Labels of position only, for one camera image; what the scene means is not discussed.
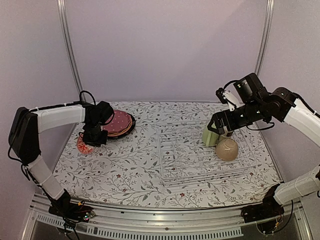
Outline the black rimmed white plate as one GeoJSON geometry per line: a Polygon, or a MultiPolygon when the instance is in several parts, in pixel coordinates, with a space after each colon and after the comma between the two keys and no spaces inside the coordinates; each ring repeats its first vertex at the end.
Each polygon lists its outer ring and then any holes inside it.
{"type": "Polygon", "coordinates": [[[132,127],[130,128],[129,132],[125,133],[124,135],[120,135],[120,136],[116,136],[116,137],[108,137],[108,139],[111,139],[111,140],[122,139],[122,138],[128,136],[134,130],[134,128],[136,126],[136,120],[131,114],[129,114],[129,115],[130,115],[131,120],[132,120],[132,127]]]}

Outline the white brown cup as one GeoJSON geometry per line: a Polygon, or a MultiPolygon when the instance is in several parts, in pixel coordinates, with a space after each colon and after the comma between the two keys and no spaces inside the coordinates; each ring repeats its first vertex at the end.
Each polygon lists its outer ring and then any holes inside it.
{"type": "Polygon", "coordinates": [[[224,134],[219,135],[218,141],[221,142],[224,139],[230,139],[234,131],[225,131],[224,134]]]}

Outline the maroon polka dot plate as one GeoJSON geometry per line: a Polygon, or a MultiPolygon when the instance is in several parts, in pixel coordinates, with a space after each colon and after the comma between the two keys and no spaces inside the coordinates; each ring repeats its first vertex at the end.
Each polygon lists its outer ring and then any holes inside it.
{"type": "Polygon", "coordinates": [[[114,114],[101,127],[102,130],[108,131],[108,134],[117,134],[123,132],[132,123],[130,115],[122,110],[114,110],[114,114]]]}

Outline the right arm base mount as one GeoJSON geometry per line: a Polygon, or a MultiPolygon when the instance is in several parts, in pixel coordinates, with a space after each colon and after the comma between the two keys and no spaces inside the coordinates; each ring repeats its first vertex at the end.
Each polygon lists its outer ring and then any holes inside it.
{"type": "Polygon", "coordinates": [[[266,200],[259,204],[251,204],[241,209],[241,217],[245,223],[256,222],[284,214],[284,208],[275,200],[266,200]]]}

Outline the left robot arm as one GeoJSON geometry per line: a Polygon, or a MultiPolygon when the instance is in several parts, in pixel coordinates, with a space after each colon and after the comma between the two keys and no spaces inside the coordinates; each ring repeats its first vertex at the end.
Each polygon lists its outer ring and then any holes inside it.
{"type": "Polygon", "coordinates": [[[100,147],[106,144],[108,132],[103,126],[114,115],[108,102],[89,103],[74,101],[57,105],[17,109],[9,132],[9,153],[12,160],[21,163],[28,178],[55,202],[55,209],[63,216],[74,213],[69,202],[70,194],[62,187],[43,156],[44,138],[53,130],[69,125],[83,124],[80,137],[87,146],[100,147]]]}

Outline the red patterned white bowl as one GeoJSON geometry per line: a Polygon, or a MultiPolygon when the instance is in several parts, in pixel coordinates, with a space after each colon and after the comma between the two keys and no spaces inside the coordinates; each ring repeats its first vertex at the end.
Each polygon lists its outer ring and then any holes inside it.
{"type": "Polygon", "coordinates": [[[76,147],[78,149],[78,151],[81,153],[81,154],[84,154],[84,155],[88,155],[88,154],[91,154],[94,150],[95,150],[95,147],[94,146],[91,146],[91,145],[86,145],[83,141],[83,135],[80,134],[78,136],[78,139],[77,139],[77,142],[76,142],[76,147]]]}

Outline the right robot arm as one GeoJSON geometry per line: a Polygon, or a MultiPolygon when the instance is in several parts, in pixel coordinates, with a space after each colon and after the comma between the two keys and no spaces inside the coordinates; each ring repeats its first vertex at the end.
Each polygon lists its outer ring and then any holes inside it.
{"type": "MultiPolygon", "coordinates": [[[[276,119],[296,129],[315,145],[320,144],[320,116],[299,94],[285,87],[278,87],[273,92],[268,92],[264,86],[236,83],[235,87],[244,104],[239,105],[233,94],[228,93],[224,87],[219,88],[216,95],[229,109],[212,115],[207,125],[210,132],[223,135],[260,120],[269,124],[272,119],[276,119]]],[[[269,218],[278,210],[278,205],[308,196],[319,189],[320,168],[317,166],[270,189],[263,199],[264,203],[259,206],[258,213],[262,218],[269,218]]]]}

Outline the light green mug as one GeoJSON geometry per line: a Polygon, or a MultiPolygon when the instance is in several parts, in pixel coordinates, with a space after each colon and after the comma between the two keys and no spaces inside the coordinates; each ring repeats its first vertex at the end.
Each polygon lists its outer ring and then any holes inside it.
{"type": "Polygon", "coordinates": [[[202,142],[206,147],[216,146],[218,144],[219,135],[213,131],[208,130],[206,125],[202,133],[202,142]]]}

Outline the yellow polka dot plate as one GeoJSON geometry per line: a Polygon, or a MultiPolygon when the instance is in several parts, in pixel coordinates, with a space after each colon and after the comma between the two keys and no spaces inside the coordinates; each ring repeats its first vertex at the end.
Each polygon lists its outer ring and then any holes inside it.
{"type": "Polygon", "coordinates": [[[122,130],[120,132],[117,132],[117,133],[108,133],[107,136],[108,137],[119,137],[121,135],[124,135],[124,134],[126,134],[126,133],[128,133],[130,131],[132,125],[133,125],[133,122],[131,121],[129,123],[129,125],[124,130],[122,130]]]}

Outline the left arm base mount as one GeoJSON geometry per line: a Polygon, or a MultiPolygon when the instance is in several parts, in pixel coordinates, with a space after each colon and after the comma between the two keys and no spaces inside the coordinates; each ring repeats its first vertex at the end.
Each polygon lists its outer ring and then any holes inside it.
{"type": "Polygon", "coordinates": [[[88,222],[96,214],[92,207],[84,202],[72,203],[69,199],[52,200],[48,212],[76,223],[88,222]]]}

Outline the beige ceramic bowl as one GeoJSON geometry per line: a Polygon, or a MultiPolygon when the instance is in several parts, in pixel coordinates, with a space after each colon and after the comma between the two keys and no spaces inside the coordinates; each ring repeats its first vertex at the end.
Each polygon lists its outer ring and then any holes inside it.
{"type": "Polygon", "coordinates": [[[239,147],[235,140],[231,138],[225,138],[217,144],[215,147],[215,153],[219,159],[230,162],[237,158],[239,147]]]}

